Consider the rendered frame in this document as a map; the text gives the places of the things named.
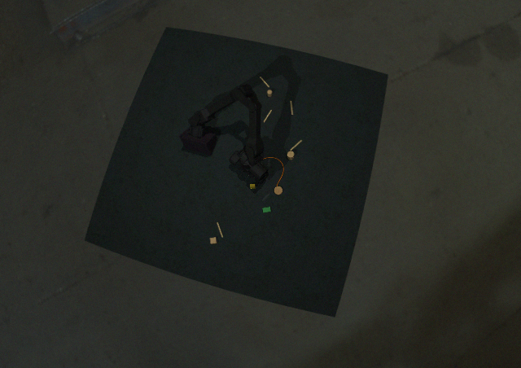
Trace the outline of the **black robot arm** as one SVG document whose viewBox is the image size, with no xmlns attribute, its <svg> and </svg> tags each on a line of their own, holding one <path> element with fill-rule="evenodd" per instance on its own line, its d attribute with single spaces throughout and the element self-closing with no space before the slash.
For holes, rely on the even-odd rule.
<svg viewBox="0 0 521 368">
<path fill-rule="evenodd" d="M 249 97 L 249 99 L 247 99 Z M 258 101 L 256 93 L 250 85 L 235 87 L 229 95 L 214 103 L 208 108 L 197 111 L 188 119 L 190 132 L 187 134 L 193 138 L 200 139 L 205 136 L 205 124 L 216 118 L 214 115 L 224 107 L 239 101 L 249 110 L 249 137 L 245 150 L 242 149 L 237 155 L 240 157 L 244 168 L 250 169 L 250 173 L 261 181 L 267 174 L 268 168 L 261 161 L 263 160 L 264 144 L 261 138 L 261 103 Z"/>
</svg>

